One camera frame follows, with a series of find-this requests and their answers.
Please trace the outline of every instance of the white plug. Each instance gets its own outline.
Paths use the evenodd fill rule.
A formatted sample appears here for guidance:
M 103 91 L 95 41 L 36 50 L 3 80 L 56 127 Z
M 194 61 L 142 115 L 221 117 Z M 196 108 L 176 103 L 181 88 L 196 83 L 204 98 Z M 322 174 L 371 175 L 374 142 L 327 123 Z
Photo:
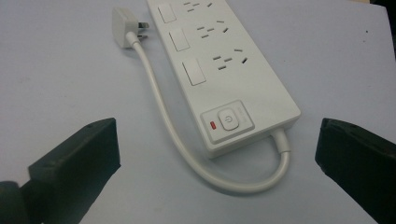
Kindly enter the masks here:
M 146 22 L 139 22 L 131 11 L 126 7 L 114 7 L 112 16 L 112 30 L 116 42 L 121 48 L 131 48 L 130 42 L 127 40 L 127 34 L 132 32 L 139 39 L 147 37 L 139 35 L 139 28 L 149 28 Z

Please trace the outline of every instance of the white surface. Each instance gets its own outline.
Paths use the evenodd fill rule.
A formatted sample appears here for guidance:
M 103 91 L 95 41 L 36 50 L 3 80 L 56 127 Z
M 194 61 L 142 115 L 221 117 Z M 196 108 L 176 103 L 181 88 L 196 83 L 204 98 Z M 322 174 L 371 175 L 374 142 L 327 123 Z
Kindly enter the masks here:
M 158 6 L 165 3 L 170 3 L 175 21 L 163 22 Z M 300 109 L 226 1 L 148 0 L 148 7 L 211 158 L 276 129 L 287 129 L 300 117 Z M 184 35 L 180 39 L 187 40 L 188 49 L 175 48 L 175 39 L 169 36 L 181 29 Z M 183 64 L 191 59 L 198 62 L 200 68 L 195 70 L 202 70 L 205 82 L 192 82 L 186 75 Z M 235 101 L 242 102 L 255 127 L 245 132 L 237 128 L 228 132 L 232 137 L 214 144 L 206 131 L 208 123 L 200 117 Z M 221 129 L 212 133 L 220 135 Z
M 374 224 L 314 156 L 324 117 L 396 142 L 385 9 L 335 0 L 228 3 L 303 112 L 288 131 L 291 169 L 276 188 L 223 194 L 178 156 L 141 62 L 111 34 L 114 6 L 152 24 L 145 1 L 0 1 L 0 180 L 24 184 L 28 165 L 85 124 L 114 117 L 122 166 L 81 223 Z M 177 129 L 201 156 L 160 39 L 152 28 L 146 35 Z M 249 181 L 270 174 L 275 157 L 272 142 L 262 141 L 207 165 Z

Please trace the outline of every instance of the power strip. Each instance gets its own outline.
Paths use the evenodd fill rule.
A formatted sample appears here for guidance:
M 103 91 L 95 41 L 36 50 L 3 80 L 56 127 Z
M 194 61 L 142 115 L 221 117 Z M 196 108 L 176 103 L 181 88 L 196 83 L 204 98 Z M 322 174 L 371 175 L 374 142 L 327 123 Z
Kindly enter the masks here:
M 148 0 L 148 7 L 210 158 L 300 117 L 224 0 Z

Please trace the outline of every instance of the white power strip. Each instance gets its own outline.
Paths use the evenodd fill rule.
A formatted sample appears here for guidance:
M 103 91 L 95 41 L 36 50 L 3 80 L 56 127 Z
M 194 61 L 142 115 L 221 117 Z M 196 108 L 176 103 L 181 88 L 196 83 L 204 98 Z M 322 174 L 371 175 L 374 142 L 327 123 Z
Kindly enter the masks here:
M 210 158 L 300 117 L 224 0 L 148 0 L 148 6 Z

